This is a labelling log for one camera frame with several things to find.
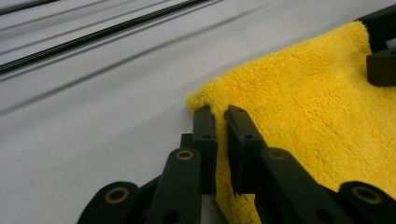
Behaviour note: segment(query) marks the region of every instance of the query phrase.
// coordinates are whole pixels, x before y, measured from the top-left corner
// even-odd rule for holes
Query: fuzzy texture
[[[249,113],[268,146],[285,148],[319,184],[359,180],[396,198],[396,88],[366,80],[360,22],[243,64],[187,99],[210,105],[219,139],[217,202],[230,223],[260,223],[254,196],[235,196],[227,158],[228,105]]]

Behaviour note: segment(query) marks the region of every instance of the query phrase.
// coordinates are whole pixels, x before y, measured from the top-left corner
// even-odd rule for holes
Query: microfiber towel
[[[254,195],[234,195],[224,112],[246,109],[269,147],[289,152],[321,185],[358,180],[396,198],[396,88],[366,79],[368,34],[354,21],[245,63],[187,98],[209,105],[219,140],[216,200],[230,223],[260,223]]]

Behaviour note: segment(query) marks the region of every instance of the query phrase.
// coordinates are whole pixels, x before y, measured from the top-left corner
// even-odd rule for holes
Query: black stripe
[[[31,1],[31,2],[27,2],[27,3],[22,3],[13,7],[5,7],[5,8],[0,8],[0,16],[6,15],[6,14],[10,14],[13,12],[17,12],[17,11],[22,11],[25,10],[27,8],[31,8],[31,7],[39,7],[42,5],[46,5],[48,3],[53,3],[53,2],[58,2],[60,0],[37,0],[37,1]]]
[[[78,49],[80,47],[92,44],[96,41],[156,21],[165,16],[169,16],[171,14],[185,10],[189,7],[194,7],[208,1],[212,1],[212,0],[190,0],[183,3],[179,3],[171,7],[166,7],[161,10],[151,12],[147,15],[138,18],[125,21],[114,26],[110,26],[106,29],[94,32],[92,34],[84,35],[80,38],[65,42],[61,45],[57,45],[49,49],[41,50],[37,53],[28,55],[26,57],[17,59],[15,61],[4,63],[0,65],[0,77],[3,77],[6,73],[22,69],[23,67],[32,65],[34,63],[43,62],[49,58],[69,52],[70,50]]]

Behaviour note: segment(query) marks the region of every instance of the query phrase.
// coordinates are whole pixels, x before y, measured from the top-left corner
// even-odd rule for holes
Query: black mechanism
[[[198,108],[193,132],[181,135],[180,148],[171,152],[161,176],[141,188],[116,182],[100,189],[78,224],[200,223],[201,194],[214,197],[216,193],[214,124],[210,107]],[[110,203],[108,197],[116,203]]]
[[[372,55],[367,56],[367,79],[378,87],[396,85],[396,48],[388,42],[396,38],[396,5],[359,19],[369,33]]]
[[[230,105],[225,118],[233,190],[255,194],[262,223],[396,223],[396,201],[381,189],[358,181],[327,189],[288,151],[268,147],[246,110]],[[161,176],[100,189],[78,224],[200,223],[201,194],[215,194],[217,145],[214,116],[201,107]]]
[[[233,190],[256,195],[262,223],[396,223],[396,202],[382,190],[355,181],[333,192],[288,151],[268,147],[246,110],[230,105],[226,119]]]

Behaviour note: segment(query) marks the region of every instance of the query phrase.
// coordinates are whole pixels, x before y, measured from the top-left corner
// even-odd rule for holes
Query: gray surface
[[[15,28],[0,32],[0,62],[128,19],[86,27],[92,22],[180,1],[137,11],[160,1],[105,1],[79,16],[62,14],[93,2],[70,0],[5,16],[0,27]],[[0,223],[75,223],[99,188],[119,180],[149,182],[180,135],[191,132],[187,94],[238,64],[395,3],[215,1],[1,78]],[[40,20],[54,10],[59,18]],[[32,18],[37,21],[18,26]],[[73,32],[45,39],[65,31]],[[29,47],[4,53],[21,45]],[[202,223],[221,222],[204,197]]]

